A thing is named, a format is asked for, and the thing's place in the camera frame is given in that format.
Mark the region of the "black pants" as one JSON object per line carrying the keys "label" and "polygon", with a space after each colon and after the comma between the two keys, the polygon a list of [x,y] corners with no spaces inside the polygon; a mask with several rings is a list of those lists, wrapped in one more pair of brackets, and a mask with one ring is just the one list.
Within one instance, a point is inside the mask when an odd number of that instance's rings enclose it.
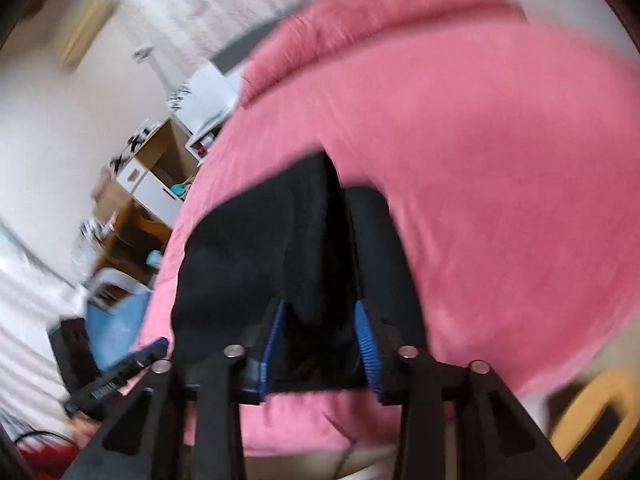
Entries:
{"label": "black pants", "polygon": [[385,197],[341,184],[329,155],[312,153],[198,222],[178,273],[172,359],[196,388],[208,358],[230,344],[254,349],[278,316],[271,392],[361,389],[358,301],[400,341],[425,347],[419,295]]}

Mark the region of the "teal small jar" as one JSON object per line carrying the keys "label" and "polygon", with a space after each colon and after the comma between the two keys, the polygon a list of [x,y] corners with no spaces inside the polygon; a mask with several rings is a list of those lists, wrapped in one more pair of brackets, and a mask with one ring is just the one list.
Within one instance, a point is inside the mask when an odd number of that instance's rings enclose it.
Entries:
{"label": "teal small jar", "polygon": [[158,270],[162,264],[163,254],[159,250],[152,250],[146,257],[145,263],[154,270]]}

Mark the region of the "blue cushioned chair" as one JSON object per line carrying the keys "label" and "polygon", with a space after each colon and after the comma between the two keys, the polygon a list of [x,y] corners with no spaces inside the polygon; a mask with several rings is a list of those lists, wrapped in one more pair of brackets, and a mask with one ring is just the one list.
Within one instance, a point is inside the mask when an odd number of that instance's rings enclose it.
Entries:
{"label": "blue cushioned chair", "polygon": [[47,330],[68,392],[88,385],[131,351],[152,294],[145,284],[112,268],[94,274],[87,292],[80,315],[63,316]]}

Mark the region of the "wooden desk with drawers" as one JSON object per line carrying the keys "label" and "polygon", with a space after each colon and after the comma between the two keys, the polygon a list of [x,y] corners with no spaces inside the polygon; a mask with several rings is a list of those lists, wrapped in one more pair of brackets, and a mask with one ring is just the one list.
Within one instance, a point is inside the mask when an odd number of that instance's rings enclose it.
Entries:
{"label": "wooden desk with drawers", "polygon": [[183,128],[167,119],[125,151],[81,225],[72,257],[79,281],[103,268],[149,281],[148,255],[166,248],[186,198],[178,187],[188,186],[198,171],[187,140]]}

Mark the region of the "pink bed sheet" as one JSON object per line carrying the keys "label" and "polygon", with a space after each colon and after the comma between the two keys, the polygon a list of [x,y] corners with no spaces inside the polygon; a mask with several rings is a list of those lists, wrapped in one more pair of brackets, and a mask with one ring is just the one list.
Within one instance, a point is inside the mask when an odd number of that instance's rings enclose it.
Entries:
{"label": "pink bed sheet", "polygon": [[181,208],[140,344],[171,333],[201,218],[314,148],[385,195],[439,361],[550,391],[638,313],[638,64],[526,15],[467,15],[382,32],[239,105]]}

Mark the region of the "round wooden stool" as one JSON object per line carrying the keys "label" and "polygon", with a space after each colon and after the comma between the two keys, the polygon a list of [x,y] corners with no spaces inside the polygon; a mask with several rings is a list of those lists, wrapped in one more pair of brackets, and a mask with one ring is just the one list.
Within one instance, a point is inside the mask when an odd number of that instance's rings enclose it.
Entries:
{"label": "round wooden stool", "polygon": [[577,479],[639,477],[639,381],[602,370],[549,401],[549,439]]}

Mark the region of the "white left nightstand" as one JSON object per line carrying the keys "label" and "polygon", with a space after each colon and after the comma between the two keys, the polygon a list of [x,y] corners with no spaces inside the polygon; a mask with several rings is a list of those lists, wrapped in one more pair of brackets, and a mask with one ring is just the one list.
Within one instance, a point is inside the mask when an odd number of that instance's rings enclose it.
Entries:
{"label": "white left nightstand", "polygon": [[184,147],[198,162],[207,156],[238,104],[241,84],[242,67],[223,74],[208,62],[167,99],[172,119],[188,134]]}

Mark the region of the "red duvet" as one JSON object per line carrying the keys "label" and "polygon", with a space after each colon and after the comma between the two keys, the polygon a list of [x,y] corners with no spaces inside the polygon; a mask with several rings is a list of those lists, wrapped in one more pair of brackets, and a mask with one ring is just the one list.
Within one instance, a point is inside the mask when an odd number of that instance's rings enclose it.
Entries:
{"label": "red duvet", "polygon": [[250,52],[240,105],[249,106],[302,68],[382,32],[467,15],[525,18],[510,0],[312,0],[280,21]]}

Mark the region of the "grey bed headboard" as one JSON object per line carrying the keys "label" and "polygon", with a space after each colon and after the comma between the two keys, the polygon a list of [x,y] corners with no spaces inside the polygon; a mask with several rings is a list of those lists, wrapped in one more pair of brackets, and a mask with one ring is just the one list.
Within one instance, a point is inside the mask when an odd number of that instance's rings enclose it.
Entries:
{"label": "grey bed headboard", "polygon": [[231,73],[235,67],[242,65],[246,61],[250,52],[252,52],[262,40],[268,37],[273,29],[297,11],[298,6],[294,6],[294,8],[289,8],[284,12],[278,13],[274,18],[270,18],[270,20],[261,22],[247,29],[246,32],[230,40],[228,44],[211,56],[208,59],[209,62],[215,65],[217,70],[222,74],[227,75]]}

